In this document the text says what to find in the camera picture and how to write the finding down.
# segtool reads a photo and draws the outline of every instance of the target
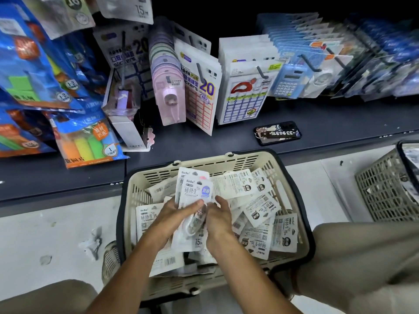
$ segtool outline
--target calculator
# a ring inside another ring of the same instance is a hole
[[[303,65],[286,64],[282,69],[280,79],[276,83],[275,97],[291,96],[307,72],[307,68]]]

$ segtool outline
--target human arm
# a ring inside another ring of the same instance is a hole
[[[301,314],[237,241],[231,229],[231,212],[227,201],[220,196],[215,199],[221,208],[209,205],[207,249],[217,260],[243,313]]]
[[[88,307],[87,314],[135,314],[148,283],[157,253],[181,222],[197,212],[203,200],[177,209],[174,198],[168,201],[135,246],[128,259]]]

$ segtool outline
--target calculator keypad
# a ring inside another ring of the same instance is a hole
[[[275,96],[289,97],[295,90],[297,83],[280,82],[275,89]]]

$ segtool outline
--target white floor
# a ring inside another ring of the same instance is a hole
[[[388,150],[381,148],[287,167],[301,192],[312,229],[322,223],[347,222],[353,220],[353,216],[363,220],[369,217],[362,202],[357,202],[348,213],[345,206],[351,201],[344,194],[356,193],[350,183],[354,169],[371,164]],[[99,292],[103,287],[103,249],[115,240],[119,201],[120,197],[113,197],[0,218],[3,239],[0,242],[0,300],[66,279],[83,280]],[[78,244],[87,240],[91,230],[99,226],[102,226],[103,238],[100,258],[91,261]],[[52,256],[50,264],[40,264],[39,259],[44,255]],[[223,293],[221,290],[209,292],[214,300],[219,300],[216,295]],[[305,314],[341,313],[302,296],[295,297],[293,303]],[[223,306],[238,308],[236,304]]]

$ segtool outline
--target red lip sticker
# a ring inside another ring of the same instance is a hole
[[[234,94],[236,92],[248,92],[252,90],[252,85],[249,82],[240,82],[233,87],[231,93]]]

